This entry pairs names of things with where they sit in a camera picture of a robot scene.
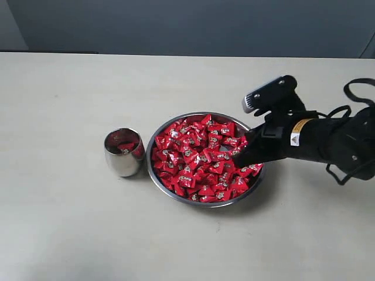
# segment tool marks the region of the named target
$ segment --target bowl rim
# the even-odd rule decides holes
[[[228,116],[228,115],[225,115],[225,114],[221,114],[221,113],[217,113],[217,112],[208,112],[208,111],[207,112],[206,111],[191,112],[191,113],[185,113],[185,114],[182,114],[180,116],[174,117],[174,118],[168,120],[167,122],[165,122],[163,125],[161,125],[155,131],[155,133],[152,135],[150,141],[148,142],[148,146],[147,146],[147,150],[146,150],[147,171],[148,171],[148,174],[149,174],[151,180],[155,183],[155,185],[161,191],[163,191],[166,195],[168,195],[169,197],[172,197],[173,199],[175,199],[177,201],[180,201],[182,203],[186,203],[186,204],[189,204],[189,205],[193,205],[193,206],[196,206],[196,207],[202,207],[202,208],[224,207],[224,206],[231,205],[233,203],[236,203],[236,202],[242,200],[243,198],[245,198],[248,195],[250,195],[259,186],[259,184],[262,182],[262,180],[264,178],[264,173],[265,173],[265,170],[266,170],[266,164],[265,163],[263,164],[263,167],[262,167],[261,171],[259,172],[259,174],[257,176],[257,179],[255,180],[254,184],[251,186],[250,189],[248,189],[246,192],[244,192],[240,196],[238,196],[236,198],[232,198],[231,200],[223,201],[223,202],[214,202],[214,203],[195,202],[195,201],[183,198],[183,197],[181,197],[181,196],[179,196],[179,195],[177,195],[175,193],[172,193],[158,179],[158,177],[154,173],[154,170],[152,169],[152,165],[151,165],[151,153],[152,153],[151,150],[152,150],[152,147],[153,147],[153,145],[155,143],[155,137],[158,136],[162,132],[162,130],[164,130],[168,125],[170,125],[171,123],[177,121],[178,119],[187,118],[189,116],[194,116],[194,115],[207,115],[207,114],[218,115],[218,116],[223,117],[223,118],[231,119],[236,124],[242,126],[245,130],[247,130],[247,131],[250,130],[250,127],[247,126],[246,124],[242,123],[241,121],[239,121],[239,120],[237,120],[237,119],[235,119],[235,118],[233,118],[231,116]]]

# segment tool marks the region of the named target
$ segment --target red candy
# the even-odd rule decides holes
[[[178,196],[203,203],[227,201],[246,192],[263,164],[235,167],[231,157],[247,145],[245,136],[236,137],[236,124],[217,123],[210,114],[201,122],[188,120],[170,124],[155,137],[151,159],[162,184]],[[130,151],[136,144],[123,145],[117,148]]]

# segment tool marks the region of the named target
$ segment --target warning sticker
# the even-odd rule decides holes
[[[310,119],[302,119],[297,122],[297,124],[294,125],[294,128],[291,133],[291,146],[299,146],[299,136],[301,133],[302,128],[305,126],[307,122],[312,120]]]

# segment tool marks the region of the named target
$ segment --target cup rim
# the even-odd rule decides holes
[[[126,130],[130,130],[130,131],[136,133],[136,135],[137,135],[138,138],[139,138],[138,145],[137,145],[135,148],[133,148],[131,151],[129,151],[127,154],[116,154],[116,153],[112,153],[112,152],[110,152],[110,151],[107,149],[107,146],[105,145],[106,142],[107,142],[107,140],[108,140],[108,138],[109,138],[109,136],[110,136],[112,133],[115,133],[115,132],[118,132],[118,131],[120,131],[120,130],[124,130],[124,129],[126,129]],[[107,136],[106,136],[105,139],[104,139],[104,149],[105,149],[105,151],[106,151],[107,153],[109,153],[110,155],[113,155],[113,156],[125,156],[125,155],[128,155],[128,154],[131,154],[133,151],[135,151],[136,149],[138,149],[140,145],[142,145],[141,135],[140,135],[135,129],[132,129],[132,128],[118,128],[118,129],[113,130],[112,132],[108,133]]]

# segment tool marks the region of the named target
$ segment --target wall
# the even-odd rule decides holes
[[[6,0],[0,0],[0,50],[27,50]]]
[[[9,0],[31,49],[359,57],[374,0]]]

